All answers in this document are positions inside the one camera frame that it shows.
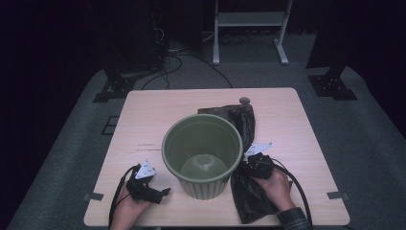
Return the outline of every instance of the green bucket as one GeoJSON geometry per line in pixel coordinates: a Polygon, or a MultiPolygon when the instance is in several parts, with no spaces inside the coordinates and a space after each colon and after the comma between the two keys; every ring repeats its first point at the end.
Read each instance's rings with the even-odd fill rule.
{"type": "Polygon", "coordinates": [[[215,115],[196,114],[175,123],[162,144],[162,157],[184,191],[197,199],[220,195],[242,157],[236,128],[215,115]]]}

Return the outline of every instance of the black plastic bag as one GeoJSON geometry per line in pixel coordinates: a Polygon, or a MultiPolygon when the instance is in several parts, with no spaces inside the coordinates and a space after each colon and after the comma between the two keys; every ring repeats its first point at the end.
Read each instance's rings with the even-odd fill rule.
{"type": "MultiPolygon", "coordinates": [[[[213,114],[226,119],[238,130],[243,152],[251,147],[255,137],[255,116],[250,104],[200,108],[197,113],[213,114]]],[[[240,163],[231,176],[233,199],[241,223],[251,223],[266,215],[278,213],[277,207],[269,201],[265,191],[245,173],[243,164],[240,163]]]]}
{"type": "Polygon", "coordinates": [[[197,113],[212,114],[229,121],[241,136],[243,152],[251,147],[255,135],[255,117],[253,107],[250,104],[199,108],[197,113]]]}

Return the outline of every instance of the sleeve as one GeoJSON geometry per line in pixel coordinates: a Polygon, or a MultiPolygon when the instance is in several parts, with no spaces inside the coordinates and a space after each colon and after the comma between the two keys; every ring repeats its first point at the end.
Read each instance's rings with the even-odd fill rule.
{"type": "Polygon", "coordinates": [[[312,227],[307,221],[301,208],[292,208],[277,214],[284,230],[310,230],[312,227]]]}

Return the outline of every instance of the right hand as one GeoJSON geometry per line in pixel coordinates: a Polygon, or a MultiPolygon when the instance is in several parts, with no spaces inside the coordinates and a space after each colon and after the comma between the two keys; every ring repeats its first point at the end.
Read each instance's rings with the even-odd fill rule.
{"type": "Polygon", "coordinates": [[[114,211],[113,222],[110,230],[127,230],[135,225],[138,217],[149,208],[152,203],[149,201],[139,202],[134,200],[126,188],[126,183],[122,186],[122,190],[117,198],[121,202],[117,204],[114,211]]]}
{"type": "Polygon", "coordinates": [[[267,179],[257,177],[251,178],[262,187],[266,196],[268,196],[269,200],[277,206],[280,212],[296,207],[290,197],[287,175],[282,171],[274,169],[271,176],[267,179]]]}

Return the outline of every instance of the black cable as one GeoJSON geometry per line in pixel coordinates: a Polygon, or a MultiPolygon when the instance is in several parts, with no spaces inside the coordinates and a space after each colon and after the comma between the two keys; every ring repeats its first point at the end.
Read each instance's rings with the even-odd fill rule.
{"type": "Polygon", "coordinates": [[[110,213],[109,213],[109,215],[108,215],[108,228],[109,228],[109,229],[110,229],[110,227],[111,227],[111,223],[113,222],[114,211],[116,210],[117,205],[124,199],[124,198],[121,199],[119,203],[117,202],[117,199],[119,198],[120,191],[122,190],[122,187],[123,187],[123,185],[124,185],[125,178],[126,178],[126,176],[127,176],[131,171],[134,170],[134,168],[135,168],[135,166],[129,168],[129,169],[125,172],[125,174],[123,175],[123,177],[120,179],[119,186],[117,186],[117,190],[116,190],[116,193],[114,194],[113,201],[111,201],[110,213]]]}
{"type": "Polygon", "coordinates": [[[285,168],[283,168],[283,167],[281,167],[279,165],[269,164],[267,162],[262,162],[262,161],[255,161],[253,163],[271,165],[275,169],[280,170],[283,173],[285,173],[287,176],[289,176],[289,178],[291,178],[293,180],[296,187],[298,187],[299,193],[301,194],[302,200],[304,202],[304,208],[305,208],[305,212],[306,212],[306,215],[307,215],[307,221],[309,222],[310,226],[313,228],[313,220],[311,219],[310,208],[308,206],[307,198],[305,197],[305,192],[304,192],[302,186],[300,185],[299,181],[296,179],[296,177],[292,173],[290,173],[287,169],[285,169],[285,168]]]}
{"type": "Polygon", "coordinates": [[[284,164],[281,161],[274,159],[274,158],[271,158],[271,160],[278,162],[278,164],[280,164],[282,167],[284,167],[286,169],[286,167],[284,166],[284,164]]]}
{"type": "Polygon", "coordinates": [[[169,50],[169,55],[173,56],[173,55],[176,55],[178,53],[184,52],[184,51],[186,51],[188,49],[189,49],[189,47],[183,47],[183,48],[180,48],[180,49],[177,49],[177,50],[169,50]]]}
{"type": "Polygon", "coordinates": [[[230,88],[234,88],[233,85],[230,83],[230,81],[227,79],[227,77],[223,73],[221,73],[219,70],[217,70],[214,66],[212,66],[207,60],[205,60],[201,57],[198,57],[198,56],[194,56],[194,55],[177,55],[177,56],[189,56],[189,57],[200,59],[201,61],[207,63],[210,67],[212,67],[218,74],[220,74],[228,82],[228,84],[230,85],[230,88]]]}
{"type": "Polygon", "coordinates": [[[165,68],[164,68],[163,79],[167,82],[167,87],[165,87],[165,89],[170,89],[170,81],[169,81],[168,73],[165,70],[165,68]]]}
{"type": "Polygon", "coordinates": [[[155,76],[154,78],[148,80],[148,81],[143,85],[143,87],[141,87],[141,90],[144,90],[144,89],[146,88],[146,86],[147,86],[151,81],[154,81],[154,80],[156,80],[156,79],[158,79],[158,78],[160,78],[160,77],[163,77],[164,75],[171,74],[171,73],[177,71],[178,69],[180,69],[180,67],[182,67],[182,60],[181,60],[179,57],[169,56],[169,58],[176,58],[176,59],[178,59],[179,62],[180,62],[179,66],[177,66],[174,70],[171,70],[171,71],[169,71],[169,72],[165,71],[165,74],[161,74],[161,75],[155,76]]]}
{"type": "Polygon", "coordinates": [[[117,205],[119,205],[119,203],[121,203],[125,198],[127,198],[128,196],[130,196],[131,194],[127,194],[127,195],[125,195],[122,199],[120,199],[119,201],[117,201],[117,203],[116,203],[116,207],[117,207],[117,205]]]}
{"type": "Polygon", "coordinates": [[[242,35],[224,34],[220,37],[218,43],[223,46],[238,46],[251,40],[248,35],[245,35],[245,37],[246,38],[243,39],[242,35]]]}

